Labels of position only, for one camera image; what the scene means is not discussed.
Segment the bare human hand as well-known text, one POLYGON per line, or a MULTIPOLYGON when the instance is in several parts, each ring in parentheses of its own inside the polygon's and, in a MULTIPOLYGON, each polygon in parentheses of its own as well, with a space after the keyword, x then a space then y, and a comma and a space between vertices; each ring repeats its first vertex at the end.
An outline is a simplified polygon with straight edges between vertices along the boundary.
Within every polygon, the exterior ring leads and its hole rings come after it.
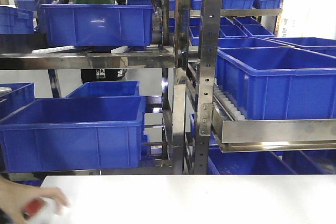
POLYGON ((70 206, 67 196, 58 187, 34 187, 18 184, 1 176, 1 210, 14 223, 26 223, 23 210, 29 202, 37 198, 54 200, 58 214, 60 214, 62 206, 70 206))

